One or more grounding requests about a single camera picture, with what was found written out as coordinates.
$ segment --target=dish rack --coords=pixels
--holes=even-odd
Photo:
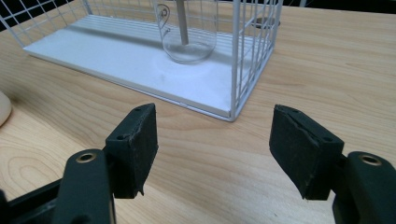
[[[149,0],[0,1],[1,22],[30,55],[228,121],[274,50],[283,4],[219,1],[213,53],[181,64],[163,51]]]

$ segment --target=wire rack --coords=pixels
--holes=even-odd
[[[0,20],[32,56],[233,121],[274,50],[282,3],[219,1],[216,48],[195,64],[163,51],[151,1],[0,0]]]

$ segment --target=clear glass cup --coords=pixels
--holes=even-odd
[[[165,52],[178,63],[207,58],[216,46],[217,0],[153,0]]]

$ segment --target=table surface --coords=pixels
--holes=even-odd
[[[66,160],[155,103],[159,151],[145,196],[116,200],[119,223],[334,223],[269,151],[273,108],[305,112],[396,166],[396,15],[284,7],[276,49],[235,122],[171,105],[27,55],[0,33],[0,189],[12,200],[62,177]]]

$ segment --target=light wood surface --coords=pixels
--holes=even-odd
[[[213,119],[28,56],[0,33],[0,189],[9,200],[62,177],[102,148],[134,107],[157,106],[159,152],[145,196],[116,200],[119,223],[333,223],[332,199],[308,202],[273,159],[275,104],[305,112],[396,166],[396,15],[284,7],[275,52],[236,122]]]

